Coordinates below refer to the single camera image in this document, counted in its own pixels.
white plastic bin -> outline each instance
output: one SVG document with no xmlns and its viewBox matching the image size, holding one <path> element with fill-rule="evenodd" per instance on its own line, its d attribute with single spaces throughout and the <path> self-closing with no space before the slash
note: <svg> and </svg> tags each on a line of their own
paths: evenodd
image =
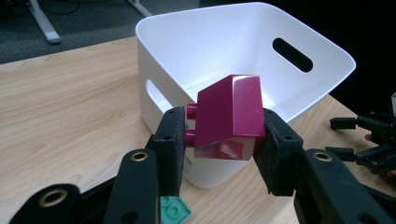
<svg viewBox="0 0 396 224">
<path fill-rule="evenodd" d="M 198 91 L 230 74 L 259 75 L 263 106 L 292 124 L 355 69 L 352 57 L 333 42 L 264 3 L 147 17 L 136 36 L 141 112 L 154 133 L 164 111 L 196 102 Z M 312 69 L 302 71 L 275 50 L 279 38 L 306 56 Z M 195 159 L 188 148 L 184 176 L 211 188 L 247 163 Z"/>
</svg>

light wood tabletop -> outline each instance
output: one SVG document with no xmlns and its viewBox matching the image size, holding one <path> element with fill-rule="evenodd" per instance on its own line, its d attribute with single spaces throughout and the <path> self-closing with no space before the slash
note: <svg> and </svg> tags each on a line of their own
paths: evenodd
<svg viewBox="0 0 396 224">
<path fill-rule="evenodd" d="M 71 183 L 81 192 L 115 176 L 123 155 L 144 147 L 136 38 L 0 65 L 0 223 L 39 190 Z M 294 126 L 304 148 L 374 144 L 369 133 L 332 131 L 329 120 L 356 117 L 327 95 Z M 359 181 L 396 197 L 396 186 L 346 162 Z M 254 162 L 213 189 L 183 179 L 186 223 L 298 223 L 291 197 L 268 195 Z"/>
</svg>

oval handle cutout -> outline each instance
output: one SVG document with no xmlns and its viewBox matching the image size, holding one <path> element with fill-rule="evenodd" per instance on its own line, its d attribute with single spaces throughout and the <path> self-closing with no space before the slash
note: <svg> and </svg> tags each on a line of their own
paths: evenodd
<svg viewBox="0 0 396 224">
<path fill-rule="evenodd" d="M 273 48 L 276 52 L 282 55 L 290 63 L 294 64 L 303 72 L 309 72 L 314 67 L 312 61 L 303 55 L 299 50 L 290 45 L 282 38 L 276 38 L 273 42 Z"/>
</svg>

wooden table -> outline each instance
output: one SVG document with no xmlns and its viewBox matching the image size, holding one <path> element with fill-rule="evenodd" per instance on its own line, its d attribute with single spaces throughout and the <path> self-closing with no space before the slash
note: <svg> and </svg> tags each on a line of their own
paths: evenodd
<svg viewBox="0 0 396 224">
<path fill-rule="evenodd" d="M 151 133 L 139 110 L 136 38 L 0 65 L 0 223 L 49 185 L 82 192 L 116 175 L 120 159 Z M 371 147 L 363 129 L 334 132 L 329 119 L 356 115 L 326 96 L 295 126 L 304 148 Z M 396 187 L 347 163 L 362 183 Z M 187 223 L 297 223 L 292 198 L 267 194 L 254 162 L 213 189 L 183 180 Z"/>
</svg>

magenta toy block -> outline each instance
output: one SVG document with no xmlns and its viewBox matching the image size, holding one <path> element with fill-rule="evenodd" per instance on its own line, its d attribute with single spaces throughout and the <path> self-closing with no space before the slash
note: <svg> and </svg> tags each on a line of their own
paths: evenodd
<svg viewBox="0 0 396 224">
<path fill-rule="evenodd" d="M 185 132 L 195 157 L 250 160 L 265 137 L 260 77 L 229 75 L 199 91 L 187 119 L 195 119 L 195 130 Z"/>
</svg>

